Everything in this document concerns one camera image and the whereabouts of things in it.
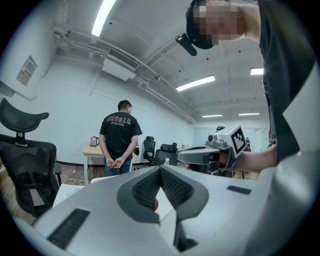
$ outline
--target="forearm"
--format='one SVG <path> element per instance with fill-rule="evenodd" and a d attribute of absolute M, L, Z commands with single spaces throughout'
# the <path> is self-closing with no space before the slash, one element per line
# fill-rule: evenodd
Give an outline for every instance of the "forearm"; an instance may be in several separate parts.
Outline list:
<path fill-rule="evenodd" d="M 264 152 L 242 152 L 236 159 L 234 169 L 260 173 L 265 168 L 277 166 L 277 146 Z"/>
<path fill-rule="evenodd" d="M 108 148 L 107 148 L 107 144 L 105 142 L 105 139 L 103 138 L 99 138 L 99 145 L 100 145 L 100 149 L 105 157 L 105 159 L 110 159 L 111 156 L 108 152 Z"/>
<path fill-rule="evenodd" d="M 135 150 L 136 146 L 138 145 L 138 142 L 133 140 L 131 141 L 130 145 L 126 149 L 126 151 L 123 153 L 122 158 L 127 159 Z"/>

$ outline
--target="ceiling light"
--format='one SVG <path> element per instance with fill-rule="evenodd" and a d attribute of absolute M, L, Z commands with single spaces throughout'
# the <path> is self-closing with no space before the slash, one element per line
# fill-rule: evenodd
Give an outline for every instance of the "ceiling light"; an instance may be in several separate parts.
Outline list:
<path fill-rule="evenodd" d="M 95 18 L 92 34 L 99 37 L 105 21 L 117 0 L 103 0 L 99 12 Z"/>
<path fill-rule="evenodd" d="M 222 117 L 222 114 L 203 115 L 202 117 L 203 117 L 203 118 Z"/>
<path fill-rule="evenodd" d="M 209 82 L 213 82 L 213 81 L 215 81 L 215 80 L 216 80 L 215 76 L 214 76 L 214 75 L 211 75 L 211 76 L 202 78 L 202 79 L 200 79 L 200 80 L 193 81 L 193 82 L 187 83 L 187 84 L 185 84 L 185 85 L 179 86 L 179 87 L 177 87 L 176 89 L 177 89 L 179 92 L 181 92 L 181 91 L 186 90 L 186 89 L 189 89 L 189 88 L 191 88 L 191 87 L 203 85 L 203 84 L 206 84 L 206 83 L 209 83 Z"/>
<path fill-rule="evenodd" d="M 250 75 L 263 75 L 264 69 L 263 68 L 250 68 Z"/>
<path fill-rule="evenodd" d="M 260 113 L 241 113 L 239 116 L 258 116 Z"/>

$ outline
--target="man in black t-shirt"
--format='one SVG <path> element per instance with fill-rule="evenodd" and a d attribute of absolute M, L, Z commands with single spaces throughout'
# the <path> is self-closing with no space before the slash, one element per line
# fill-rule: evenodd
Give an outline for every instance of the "man in black t-shirt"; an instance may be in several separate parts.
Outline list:
<path fill-rule="evenodd" d="M 277 145 L 265 152 L 243 152 L 234 168 L 260 172 L 300 150 L 283 113 L 303 87 L 316 59 L 301 23 L 284 4 L 277 0 L 252 2 L 255 4 L 193 0 L 185 16 L 186 35 L 196 47 L 210 49 L 222 41 L 242 38 L 259 44 L 264 60 L 262 84 Z M 219 161 L 224 165 L 226 156 L 221 154 Z"/>
<path fill-rule="evenodd" d="M 120 101 L 118 110 L 103 120 L 100 129 L 99 145 L 107 176 L 130 171 L 132 153 L 138 145 L 138 136 L 142 134 L 138 121 L 131 115 L 130 102 Z"/>

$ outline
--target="hand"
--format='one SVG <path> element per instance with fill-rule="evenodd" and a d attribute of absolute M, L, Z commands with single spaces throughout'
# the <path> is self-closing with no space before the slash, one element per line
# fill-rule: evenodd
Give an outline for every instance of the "hand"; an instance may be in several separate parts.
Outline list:
<path fill-rule="evenodd" d="M 120 168 L 125 162 L 125 159 L 122 158 L 122 157 L 119 157 L 117 158 L 115 161 L 114 161 L 114 168 Z"/>
<path fill-rule="evenodd" d="M 108 166 L 109 169 L 115 168 L 115 161 L 112 158 L 106 158 L 106 166 Z"/>

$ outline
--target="white wall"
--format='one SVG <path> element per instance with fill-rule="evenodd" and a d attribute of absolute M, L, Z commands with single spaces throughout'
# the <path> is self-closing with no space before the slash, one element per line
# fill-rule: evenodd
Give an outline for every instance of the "white wall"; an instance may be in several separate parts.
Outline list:
<path fill-rule="evenodd" d="M 53 23 L 55 1 L 43 1 L 22 22 L 0 59 L 0 81 L 27 99 L 33 98 L 55 53 Z M 27 86 L 17 80 L 25 61 L 31 56 L 37 65 Z"/>
<path fill-rule="evenodd" d="M 49 117 L 27 137 L 54 143 L 59 161 L 82 163 L 84 144 L 91 136 L 99 136 L 103 119 L 117 112 L 118 102 L 126 99 L 131 102 L 132 115 L 143 132 L 139 137 L 141 149 L 146 136 L 154 137 L 156 149 L 172 142 L 180 147 L 191 144 L 190 124 L 134 83 L 103 71 L 98 73 L 100 69 L 84 60 L 57 56 L 40 81 L 29 108 L 33 113 L 49 112 Z M 97 158 L 92 163 L 102 161 Z"/>
<path fill-rule="evenodd" d="M 244 136 L 249 138 L 253 152 L 263 151 L 267 148 L 270 126 L 268 109 L 260 112 L 259 116 L 237 116 L 234 113 L 233 119 L 212 117 L 210 121 L 193 124 L 192 145 L 203 145 L 208 135 L 214 133 L 218 126 L 231 127 L 237 125 L 241 125 Z"/>

